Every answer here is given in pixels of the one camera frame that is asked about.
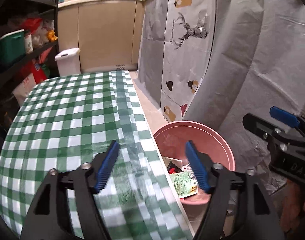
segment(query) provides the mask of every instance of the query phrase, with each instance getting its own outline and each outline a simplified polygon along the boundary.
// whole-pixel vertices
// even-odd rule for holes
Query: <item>green box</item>
[[[0,65],[9,66],[25,55],[25,31],[7,33],[0,38]]]

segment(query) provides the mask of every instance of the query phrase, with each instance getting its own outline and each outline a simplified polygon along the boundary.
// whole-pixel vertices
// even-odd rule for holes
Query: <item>food wrapper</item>
[[[167,171],[169,174],[182,172],[182,170],[177,165],[173,164],[172,162],[169,162],[169,164],[167,166]]]
[[[179,198],[197,194],[198,183],[193,172],[179,172],[169,175]]]
[[[178,167],[182,166],[182,160],[168,158],[168,157],[162,157],[162,160],[164,161],[166,167],[169,165],[170,162],[172,162],[173,164],[175,164]]]
[[[182,171],[192,171],[192,168],[190,166],[182,166]]]

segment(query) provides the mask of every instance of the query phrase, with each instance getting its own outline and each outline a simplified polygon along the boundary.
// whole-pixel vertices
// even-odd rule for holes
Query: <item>green gingham tablecloth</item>
[[[112,239],[192,239],[128,71],[58,77],[36,85],[9,129],[0,156],[0,214],[20,235],[46,173],[74,170],[121,147],[106,188],[95,195]],[[71,221],[82,237],[74,191]]]

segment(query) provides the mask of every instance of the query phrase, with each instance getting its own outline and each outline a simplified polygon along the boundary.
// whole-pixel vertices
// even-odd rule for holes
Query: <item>tiled floor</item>
[[[158,111],[157,108],[149,101],[149,99],[145,96],[145,94],[138,88],[138,74],[137,71],[130,71],[130,76],[133,81],[134,87],[136,89],[138,98],[140,100],[142,109],[145,113],[145,116],[147,118],[147,122],[150,126],[150,129],[152,133],[154,134],[160,127],[167,124],[166,119],[164,119],[161,112]],[[189,218],[189,221],[192,225],[192,228],[196,232],[200,222],[203,218],[203,215],[206,211],[207,205],[184,205],[183,206],[186,214]],[[224,232],[226,235],[230,235],[232,223],[233,223],[232,217],[227,217],[225,225],[224,225]]]
[[[166,119],[163,117],[161,112],[154,107],[154,105],[149,101],[149,99],[144,95],[144,93],[138,88],[136,79],[138,78],[137,71],[130,71],[131,79],[134,83],[134,88],[136,89],[138,98],[140,100],[142,109],[147,118],[147,122],[150,126],[152,133],[154,134],[160,127],[167,124]]]

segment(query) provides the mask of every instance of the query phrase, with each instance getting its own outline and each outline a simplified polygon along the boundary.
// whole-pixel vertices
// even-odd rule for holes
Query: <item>printed tag graphic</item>
[[[174,5],[176,8],[190,6],[192,0],[175,0]]]

